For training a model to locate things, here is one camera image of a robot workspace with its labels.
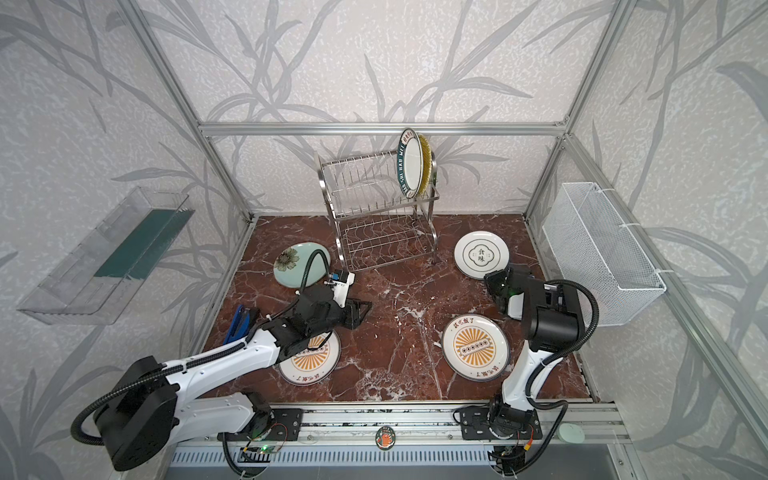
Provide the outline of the white plate thin teal rim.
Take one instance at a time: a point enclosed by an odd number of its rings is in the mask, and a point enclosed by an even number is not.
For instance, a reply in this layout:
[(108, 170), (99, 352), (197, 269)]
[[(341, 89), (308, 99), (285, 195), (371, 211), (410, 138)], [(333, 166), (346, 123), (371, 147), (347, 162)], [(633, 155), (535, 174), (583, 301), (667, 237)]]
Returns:
[(503, 270), (510, 251), (505, 241), (489, 231), (473, 231), (461, 237), (454, 247), (454, 260), (466, 276), (482, 280), (488, 273)]

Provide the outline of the yellow woven pattern plate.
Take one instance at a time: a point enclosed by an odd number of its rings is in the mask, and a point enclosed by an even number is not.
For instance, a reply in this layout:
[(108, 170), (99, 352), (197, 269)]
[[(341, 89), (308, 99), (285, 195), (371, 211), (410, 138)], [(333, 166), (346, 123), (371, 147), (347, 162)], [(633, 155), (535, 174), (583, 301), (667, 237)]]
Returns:
[(419, 134), (418, 139), (422, 149), (422, 165), (423, 165), (423, 172), (422, 172), (421, 182), (419, 185), (418, 195), (420, 197), (424, 197), (426, 195), (428, 186), (431, 182), (431, 177), (433, 172), (433, 165), (432, 165), (433, 158), (432, 158), (432, 149), (426, 137), (424, 135)]

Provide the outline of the white plate dark green rim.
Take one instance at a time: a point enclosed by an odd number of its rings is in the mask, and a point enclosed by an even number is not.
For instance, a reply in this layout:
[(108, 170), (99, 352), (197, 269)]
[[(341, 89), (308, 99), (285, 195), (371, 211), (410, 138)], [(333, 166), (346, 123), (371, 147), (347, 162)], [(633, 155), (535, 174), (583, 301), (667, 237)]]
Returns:
[(396, 175), (402, 194), (414, 198), (419, 194), (424, 179), (423, 147), (413, 129), (405, 129), (398, 141)]

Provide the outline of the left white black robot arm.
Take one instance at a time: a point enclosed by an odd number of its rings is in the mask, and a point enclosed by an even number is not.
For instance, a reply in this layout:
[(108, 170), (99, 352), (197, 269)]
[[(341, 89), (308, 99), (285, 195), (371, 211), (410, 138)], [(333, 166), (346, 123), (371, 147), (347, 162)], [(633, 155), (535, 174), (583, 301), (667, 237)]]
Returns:
[(237, 340), (165, 363), (152, 356), (135, 361), (109, 393), (76, 415), (71, 438), (104, 447), (123, 472), (186, 440), (215, 435), (227, 443), (270, 433), (278, 422), (258, 393), (210, 398), (208, 392), (308, 351), (313, 339), (329, 340), (339, 327), (358, 328), (372, 304), (350, 297), (353, 283), (346, 270), (327, 272), (321, 283), (303, 279), (287, 307)]

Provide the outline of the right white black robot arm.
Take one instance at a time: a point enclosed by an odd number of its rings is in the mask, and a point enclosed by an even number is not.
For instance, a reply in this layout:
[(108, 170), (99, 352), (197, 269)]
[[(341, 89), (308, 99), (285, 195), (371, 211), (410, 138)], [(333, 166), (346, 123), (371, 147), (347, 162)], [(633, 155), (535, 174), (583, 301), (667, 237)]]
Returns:
[(533, 434), (540, 410), (568, 409), (567, 401), (541, 402), (538, 394), (554, 367), (594, 334), (598, 301), (578, 282), (538, 280), (515, 264), (485, 274), (483, 282), (498, 311), (520, 322), (524, 338), (512, 373), (490, 403), (488, 428), (501, 439)]

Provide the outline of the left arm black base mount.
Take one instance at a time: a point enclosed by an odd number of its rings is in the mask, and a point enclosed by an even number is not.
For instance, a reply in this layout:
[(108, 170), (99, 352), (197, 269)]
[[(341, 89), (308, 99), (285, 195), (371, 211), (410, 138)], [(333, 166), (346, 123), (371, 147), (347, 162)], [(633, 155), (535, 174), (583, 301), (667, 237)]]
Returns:
[(254, 417), (248, 438), (256, 441), (297, 441), (303, 414), (300, 408), (278, 408), (269, 413), (259, 413)]

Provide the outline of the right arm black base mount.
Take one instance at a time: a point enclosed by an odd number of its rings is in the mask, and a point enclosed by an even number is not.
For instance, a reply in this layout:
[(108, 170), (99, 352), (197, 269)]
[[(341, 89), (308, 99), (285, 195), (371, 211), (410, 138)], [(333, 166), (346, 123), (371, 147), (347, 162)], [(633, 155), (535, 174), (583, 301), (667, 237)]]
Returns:
[(534, 410), (503, 406), (491, 412), (488, 406), (470, 405), (453, 412), (463, 440), (541, 440), (543, 433)]

